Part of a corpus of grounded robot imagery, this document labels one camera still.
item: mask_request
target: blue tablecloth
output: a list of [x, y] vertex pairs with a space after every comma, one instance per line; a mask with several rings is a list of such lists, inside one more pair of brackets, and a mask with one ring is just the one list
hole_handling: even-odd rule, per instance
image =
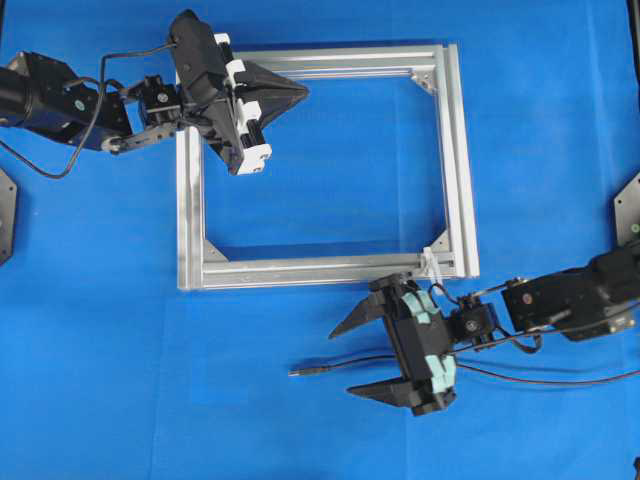
[[[623, 0], [9, 0], [1, 60], [33, 50], [96, 76], [103, 53], [162, 44], [187, 7], [236, 48], [458, 44], [481, 277], [449, 282], [455, 293], [613, 246], [612, 196], [640, 169]], [[166, 53], [109, 65], [126, 84], [153, 73], [172, 81]], [[432, 241], [442, 189], [424, 93], [400, 79], [309, 86], [266, 130], [264, 174], [227, 176], [208, 154], [208, 237], [233, 258]], [[2, 138], [52, 169], [70, 154], [28, 132]], [[326, 340], [366, 287], [178, 292], [170, 142], [84, 152], [60, 182], [4, 154], [0, 167], [20, 186], [0, 269], [2, 480], [633, 476], [637, 380], [569, 390], [461, 372], [448, 411], [412, 418], [344, 392], [394, 376], [392, 364], [288, 378], [303, 359], [389, 348], [380, 323]], [[633, 330], [465, 357], [577, 380], [638, 368], [639, 353]]]

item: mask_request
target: aluminum frame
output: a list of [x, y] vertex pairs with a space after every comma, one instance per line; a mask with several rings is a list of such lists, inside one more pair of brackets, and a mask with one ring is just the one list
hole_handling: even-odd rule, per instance
[[[456, 45], [238, 52], [294, 80], [409, 77], [436, 103], [446, 230], [430, 246], [443, 278], [480, 274], [476, 222]], [[195, 128], [176, 137], [178, 288], [181, 290], [320, 285], [418, 271], [428, 255], [394, 253], [229, 261], [205, 237], [203, 145]]]

